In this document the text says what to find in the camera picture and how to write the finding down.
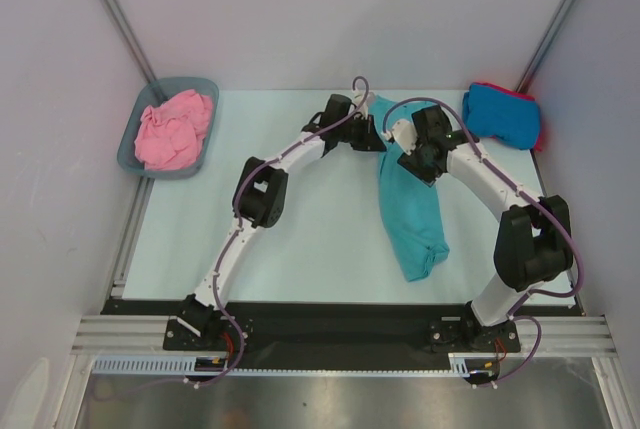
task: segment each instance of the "pink cloth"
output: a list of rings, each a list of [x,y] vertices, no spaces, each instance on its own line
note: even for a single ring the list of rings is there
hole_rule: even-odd
[[[160,107],[142,113],[136,157],[152,171],[183,169],[193,164],[207,135],[213,101],[193,89],[176,94]]]

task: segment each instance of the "teal cloth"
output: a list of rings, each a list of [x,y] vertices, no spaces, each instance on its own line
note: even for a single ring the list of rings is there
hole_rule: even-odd
[[[378,134],[382,133],[385,113],[395,103],[376,95],[369,107]],[[398,119],[411,121],[411,114],[426,107],[410,103],[396,109],[387,122],[391,127]],[[385,141],[387,152],[378,162],[379,204],[382,223],[407,281],[424,279],[435,264],[449,255],[444,239],[440,204],[435,185],[427,186],[398,164],[402,149]]]

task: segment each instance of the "folded blue towel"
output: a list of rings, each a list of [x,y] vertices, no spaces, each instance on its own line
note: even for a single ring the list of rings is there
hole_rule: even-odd
[[[382,119],[395,103],[376,95],[369,107],[378,134],[382,133]],[[411,114],[430,104],[406,104],[389,117],[388,127],[398,119],[411,121]],[[444,240],[440,204],[435,185],[427,186],[398,164],[402,149],[385,141],[387,152],[380,154],[378,163],[379,204],[382,223],[389,235],[393,251],[407,281],[424,279],[434,264],[449,255]]]
[[[540,135],[536,101],[492,84],[471,84],[464,95],[462,119],[476,136],[496,137],[518,149],[531,149]]]

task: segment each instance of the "white wall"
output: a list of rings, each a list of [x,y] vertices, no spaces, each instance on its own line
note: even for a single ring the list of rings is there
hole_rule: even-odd
[[[159,76],[221,88],[513,87],[560,0],[120,0]]]
[[[143,81],[99,0],[0,0],[0,418],[39,357],[47,406],[135,189],[116,149]]]
[[[640,395],[639,77],[638,0],[579,0],[533,93],[550,131],[540,169],[570,203],[587,310],[607,316]]]

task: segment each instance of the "plastic bin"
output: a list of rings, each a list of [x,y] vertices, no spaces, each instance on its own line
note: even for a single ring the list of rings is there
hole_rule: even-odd
[[[213,99],[213,114],[211,115],[211,122],[209,123],[209,129],[207,136],[202,144],[202,152],[198,156],[196,162],[189,167],[183,169],[177,169],[174,171],[147,171],[144,168],[144,164],[136,159],[134,141],[138,136],[140,130],[140,117],[145,108],[149,105],[158,107],[163,102],[171,99],[176,94],[186,91],[187,89],[195,89],[198,94],[203,96],[209,96]],[[209,146],[209,140],[211,138],[211,130],[213,128],[213,121],[216,113],[218,112],[218,86],[212,81],[201,77],[167,77],[164,79],[158,79],[148,84],[138,95],[136,103],[133,106],[131,117],[120,141],[120,147],[118,148],[118,164],[127,172],[132,172],[142,177],[150,177],[155,179],[185,179],[196,174],[202,164],[204,163],[204,157],[207,154],[207,147]]]

